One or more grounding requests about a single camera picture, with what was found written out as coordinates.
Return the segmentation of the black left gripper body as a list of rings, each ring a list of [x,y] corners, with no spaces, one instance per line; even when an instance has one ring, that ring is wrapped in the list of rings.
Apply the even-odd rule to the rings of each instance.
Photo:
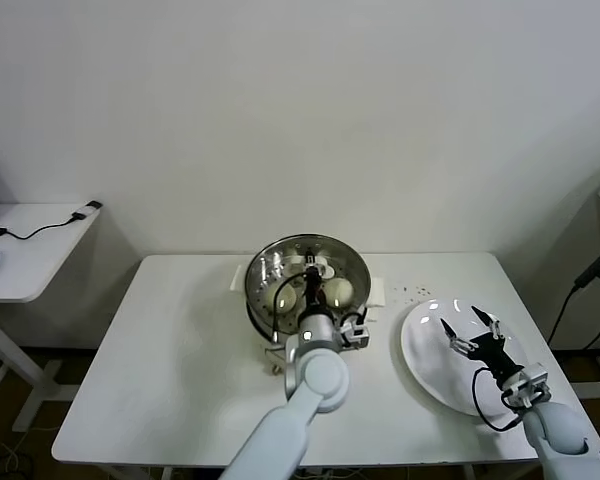
[[[306,309],[326,305],[326,295],[322,289],[322,284],[320,278],[305,279],[304,299]]]

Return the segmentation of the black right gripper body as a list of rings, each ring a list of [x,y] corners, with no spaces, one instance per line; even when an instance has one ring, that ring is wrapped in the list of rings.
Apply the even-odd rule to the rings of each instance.
[[[473,347],[467,357],[483,362],[497,384],[504,384],[523,369],[505,352],[504,337],[495,338],[491,333],[485,333],[471,339],[470,343]]]

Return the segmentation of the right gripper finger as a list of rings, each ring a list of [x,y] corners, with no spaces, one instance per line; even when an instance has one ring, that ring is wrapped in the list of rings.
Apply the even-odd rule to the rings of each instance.
[[[460,338],[444,319],[440,319],[440,322],[444,329],[445,335],[449,340],[450,348],[456,353],[467,357],[473,351],[473,344]]]
[[[478,341],[479,339],[491,339],[493,341],[505,340],[505,335],[501,331],[498,319],[475,305],[471,306],[471,311],[476,317],[476,333],[471,338],[472,342]]]

